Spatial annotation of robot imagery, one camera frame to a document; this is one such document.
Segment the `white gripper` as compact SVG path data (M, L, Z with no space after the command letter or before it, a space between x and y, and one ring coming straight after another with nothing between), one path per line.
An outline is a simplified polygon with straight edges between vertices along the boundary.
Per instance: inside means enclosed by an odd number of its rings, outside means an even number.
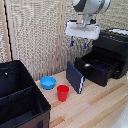
M86 38L90 40L97 40L100 34L100 27L97 25L87 25L86 27L79 27L76 22L68 22L65 34L72 37ZM74 41L71 40L70 47L73 47ZM84 44L84 49L87 49L88 44Z

